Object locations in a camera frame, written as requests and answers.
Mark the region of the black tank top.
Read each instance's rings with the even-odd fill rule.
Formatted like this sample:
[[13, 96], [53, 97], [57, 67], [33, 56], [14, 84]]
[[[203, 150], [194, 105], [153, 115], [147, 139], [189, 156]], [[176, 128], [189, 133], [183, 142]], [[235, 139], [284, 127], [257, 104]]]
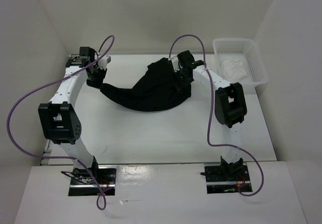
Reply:
[[100, 92], [131, 110], [158, 112], [179, 106], [191, 97], [191, 84], [181, 86], [167, 58], [147, 66], [145, 75], [130, 89], [103, 83]]

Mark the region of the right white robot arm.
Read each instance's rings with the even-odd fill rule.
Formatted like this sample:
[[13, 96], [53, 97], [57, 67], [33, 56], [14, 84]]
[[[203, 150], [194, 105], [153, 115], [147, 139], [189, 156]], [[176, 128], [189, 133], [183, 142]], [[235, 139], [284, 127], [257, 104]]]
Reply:
[[[220, 156], [220, 174], [225, 180], [232, 180], [244, 163], [244, 152], [240, 142], [241, 124], [247, 114], [243, 87], [240, 83], [224, 80], [209, 69], [203, 60], [195, 60], [190, 51], [169, 57], [179, 83], [199, 82], [210, 90], [211, 105], [207, 126], [207, 143], [211, 147], [226, 147]], [[211, 124], [216, 120], [222, 126], [222, 143], [211, 143]]]

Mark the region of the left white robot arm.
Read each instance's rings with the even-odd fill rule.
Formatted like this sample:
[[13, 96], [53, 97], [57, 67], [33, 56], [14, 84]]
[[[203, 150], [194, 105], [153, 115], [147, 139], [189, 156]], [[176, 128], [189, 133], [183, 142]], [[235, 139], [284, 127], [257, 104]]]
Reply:
[[71, 56], [65, 65], [63, 80], [48, 103], [38, 107], [41, 126], [46, 139], [59, 145], [71, 158], [73, 177], [83, 177], [88, 183], [99, 180], [96, 158], [90, 154], [81, 139], [82, 125], [74, 109], [84, 84], [99, 88], [107, 73], [110, 56], [101, 57], [90, 47], [80, 47], [79, 54]]

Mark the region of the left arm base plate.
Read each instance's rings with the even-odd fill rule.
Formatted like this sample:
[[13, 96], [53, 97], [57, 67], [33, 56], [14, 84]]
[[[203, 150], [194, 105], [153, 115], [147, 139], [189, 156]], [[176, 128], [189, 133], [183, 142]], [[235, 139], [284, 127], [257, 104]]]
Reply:
[[[99, 196], [100, 191], [94, 179], [85, 169], [73, 169], [72, 171], [61, 171], [61, 174], [70, 179], [69, 196]], [[116, 168], [98, 168], [92, 173], [103, 194], [115, 195]]]

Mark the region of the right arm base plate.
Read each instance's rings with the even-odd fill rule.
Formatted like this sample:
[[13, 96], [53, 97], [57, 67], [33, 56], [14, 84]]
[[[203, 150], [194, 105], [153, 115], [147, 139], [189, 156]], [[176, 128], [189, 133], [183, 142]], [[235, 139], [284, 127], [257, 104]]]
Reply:
[[252, 185], [248, 168], [243, 165], [241, 169], [232, 174], [225, 175], [220, 165], [205, 165], [200, 173], [205, 177], [208, 194], [252, 192]]

